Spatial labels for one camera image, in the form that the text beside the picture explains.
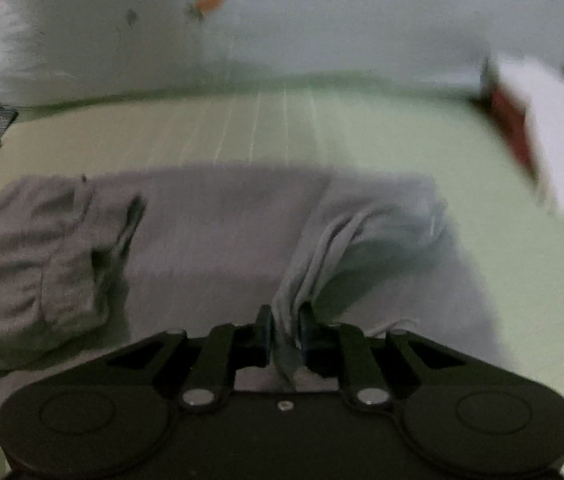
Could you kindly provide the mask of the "grey sweatpants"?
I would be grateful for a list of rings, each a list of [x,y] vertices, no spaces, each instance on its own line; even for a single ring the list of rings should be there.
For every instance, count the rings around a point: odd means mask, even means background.
[[[431,178],[192,166],[24,177],[0,192],[0,402],[168,328],[203,336],[267,304],[274,364],[245,389],[319,388],[299,306],[506,363],[490,302]]]

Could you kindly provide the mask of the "red garment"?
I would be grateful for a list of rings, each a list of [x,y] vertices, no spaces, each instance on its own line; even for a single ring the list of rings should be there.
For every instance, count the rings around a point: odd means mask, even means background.
[[[472,106],[495,126],[516,165],[530,182],[537,184],[538,170],[527,130],[528,105],[504,84],[491,58],[483,63],[480,84],[480,95],[472,99]]]

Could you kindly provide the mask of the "white folded garment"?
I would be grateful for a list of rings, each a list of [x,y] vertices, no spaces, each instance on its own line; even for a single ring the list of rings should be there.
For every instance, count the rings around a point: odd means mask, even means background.
[[[491,60],[504,84],[527,108],[527,130],[542,206],[564,217],[564,73],[533,56],[497,54]]]

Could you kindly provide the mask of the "light blue carrot print sheet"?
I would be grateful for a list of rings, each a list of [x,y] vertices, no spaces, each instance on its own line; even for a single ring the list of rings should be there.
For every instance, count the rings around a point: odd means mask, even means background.
[[[475,93],[502,53],[564,68],[564,0],[0,0],[17,107],[321,76]]]

